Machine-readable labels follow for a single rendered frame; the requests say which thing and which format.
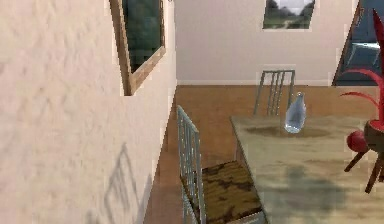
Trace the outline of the clear glass bottle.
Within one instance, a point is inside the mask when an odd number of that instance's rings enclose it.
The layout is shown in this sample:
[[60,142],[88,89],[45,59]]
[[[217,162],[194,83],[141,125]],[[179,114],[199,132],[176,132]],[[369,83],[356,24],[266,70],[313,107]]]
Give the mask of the clear glass bottle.
[[295,101],[289,106],[285,117],[285,130],[291,134],[297,134],[304,126],[306,119],[306,105],[304,93],[298,92]]

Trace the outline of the dark blue room door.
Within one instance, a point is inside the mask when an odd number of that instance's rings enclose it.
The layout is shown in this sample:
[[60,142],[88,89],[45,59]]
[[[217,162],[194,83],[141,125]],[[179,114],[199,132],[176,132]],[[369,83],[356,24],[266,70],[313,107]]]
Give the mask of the dark blue room door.
[[376,85],[371,78],[351,72],[351,69],[368,69],[381,74],[381,53],[376,39],[373,10],[384,23],[384,0],[358,0],[332,81],[333,86]]

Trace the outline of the pale wooden dining table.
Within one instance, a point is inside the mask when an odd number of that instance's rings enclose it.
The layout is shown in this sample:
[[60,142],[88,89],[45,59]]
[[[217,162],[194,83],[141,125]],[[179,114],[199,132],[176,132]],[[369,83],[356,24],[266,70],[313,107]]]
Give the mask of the pale wooden dining table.
[[349,172],[346,144],[355,117],[310,117],[297,134],[279,117],[233,116],[231,123],[269,224],[384,224],[384,183],[365,187],[377,154]]

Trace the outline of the grey metal chair brown seat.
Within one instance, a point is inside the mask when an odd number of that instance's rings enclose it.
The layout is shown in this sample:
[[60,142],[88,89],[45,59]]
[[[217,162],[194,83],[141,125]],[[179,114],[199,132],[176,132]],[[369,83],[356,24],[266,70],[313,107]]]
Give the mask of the grey metal chair brown seat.
[[268,224],[250,172],[236,160],[203,168],[199,130],[176,111],[183,224]]
[[280,103],[283,95],[284,82],[287,81],[287,106],[292,102],[293,88],[295,83],[296,71],[293,69],[285,70],[263,70],[261,73],[259,85],[256,89],[255,104],[253,114],[256,115],[262,99],[262,90],[269,87],[269,95],[267,97],[266,115],[278,116],[280,111]]

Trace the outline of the red leaved house plant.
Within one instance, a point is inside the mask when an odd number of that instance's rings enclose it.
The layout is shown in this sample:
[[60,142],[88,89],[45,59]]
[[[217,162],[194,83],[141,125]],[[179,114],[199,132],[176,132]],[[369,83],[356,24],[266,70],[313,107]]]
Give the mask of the red leaved house plant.
[[368,120],[365,123],[363,131],[355,131],[348,135],[347,145],[356,152],[354,158],[350,161],[345,172],[349,172],[369,151],[377,153],[377,159],[367,182],[365,192],[369,194],[376,181],[384,182],[384,70],[377,74],[369,69],[350,69],[347,73],[361,73],[375,81],[379,89],[379,98],[374,100],[370,95],[361,92],[346,92],[343,96],[358,96],[372,102],[378,109],[378,118]]

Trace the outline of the wood framed wall picture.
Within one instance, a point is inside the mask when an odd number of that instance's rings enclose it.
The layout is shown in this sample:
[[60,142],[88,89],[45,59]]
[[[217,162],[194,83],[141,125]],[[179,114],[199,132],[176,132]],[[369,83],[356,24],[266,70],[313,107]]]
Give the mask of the wood framed wall picture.
[[133,96],[166,52],[164,0],[109,0],[124,96]]

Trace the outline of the window with green view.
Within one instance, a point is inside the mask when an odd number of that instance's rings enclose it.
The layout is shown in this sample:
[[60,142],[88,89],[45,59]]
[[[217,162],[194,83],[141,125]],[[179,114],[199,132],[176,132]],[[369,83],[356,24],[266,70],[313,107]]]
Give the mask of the window with green view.
[[263,29],[308,29],[315,0],[266,0]]

